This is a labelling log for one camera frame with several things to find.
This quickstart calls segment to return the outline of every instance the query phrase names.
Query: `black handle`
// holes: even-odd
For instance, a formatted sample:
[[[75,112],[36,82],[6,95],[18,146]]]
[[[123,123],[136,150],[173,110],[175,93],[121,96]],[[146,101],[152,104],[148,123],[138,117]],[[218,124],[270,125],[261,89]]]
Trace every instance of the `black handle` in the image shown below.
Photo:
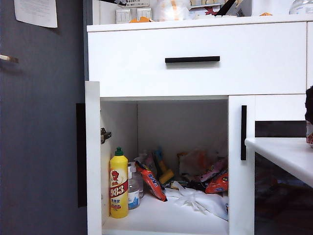
[[[77,203],[78,207],[87,205],[87,162],[86,162],[86,107],[76,104],[77,141]]]
[[[246,160],[246,105],[241,106],[241,160]]]
[[[220,61],[219,56],[198,56],[198,57],[177,57],[165,58],[166,63],[188,63],[188,62],[217,62]]]

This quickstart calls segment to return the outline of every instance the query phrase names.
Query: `dish soap bottle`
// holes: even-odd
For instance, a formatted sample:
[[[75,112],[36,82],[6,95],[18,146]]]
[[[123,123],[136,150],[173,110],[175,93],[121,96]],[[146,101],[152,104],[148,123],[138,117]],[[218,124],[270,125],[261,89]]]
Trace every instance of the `dish soap bottle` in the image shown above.
[[[113,218],[128,215],[127,164],[121,147],[117,147],[115,156],[110,160],[110,212]]]
[[[132,178],[131,164],[128,164],[128,209],[139,207],[139,185]]]
[[[313,14],[313,0],[294,1],[289,14]]]

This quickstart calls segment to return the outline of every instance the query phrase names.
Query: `light switch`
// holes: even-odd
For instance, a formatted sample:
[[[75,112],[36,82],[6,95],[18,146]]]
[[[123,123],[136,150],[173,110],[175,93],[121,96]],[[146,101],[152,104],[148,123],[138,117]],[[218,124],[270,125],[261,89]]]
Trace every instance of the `light switch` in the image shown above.
[[[117,12],[116,13],[116,23],[117,22],[121,22],[122,21],[122,13],[121,12]]]
[[[144,8],[137,8],[137,20],[140,20],[140,17],[147,17],[148,19],[152,18],[151,8],[144,7]]]
[[[116,23],[129,23],[131,21],[131,9],[119,8],[116,10]]]
[[[125,12],[125,21],[131,21],[130,12]]]
[[[147,17],[148,19],[151,19],[151,11],[146,11],[146,17]]]

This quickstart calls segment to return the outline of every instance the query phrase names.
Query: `red snack bag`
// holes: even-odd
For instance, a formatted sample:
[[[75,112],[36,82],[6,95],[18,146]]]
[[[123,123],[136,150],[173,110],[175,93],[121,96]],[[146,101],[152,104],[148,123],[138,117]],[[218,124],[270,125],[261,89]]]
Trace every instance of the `red snack bag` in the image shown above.
[[[228,172],[215,176],[206,186],[205,193],[217,193],[228,190]]]
[[[136,168],[137,172],[140,172],[144,182],[146,182],[146,184],[150,187],[150,191],[152,192],[152,194],[161,201],[166,202],[167,198],[162,191],[161,184],[159,183],[158,180],[156,180],[152,171],[150,171],[150,169],[147,166],[139,163],[138,161],[136,161]]]

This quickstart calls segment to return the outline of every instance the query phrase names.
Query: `bottle label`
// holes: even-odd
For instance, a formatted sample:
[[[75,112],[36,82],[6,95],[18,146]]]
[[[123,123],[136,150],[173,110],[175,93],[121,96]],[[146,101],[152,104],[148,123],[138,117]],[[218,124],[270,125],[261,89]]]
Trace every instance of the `bottle label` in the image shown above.
[[[139,205],[139,190],[128,193],[128,208],[131,210]]]
[[[305,4],[299,6],[295,10],[295,14],[312,14],[313,13],[313,4]]]
[[[127,192],[128,178],[123,169],[110,171],[110,200],[111,208],[121,208],[121,198]]]

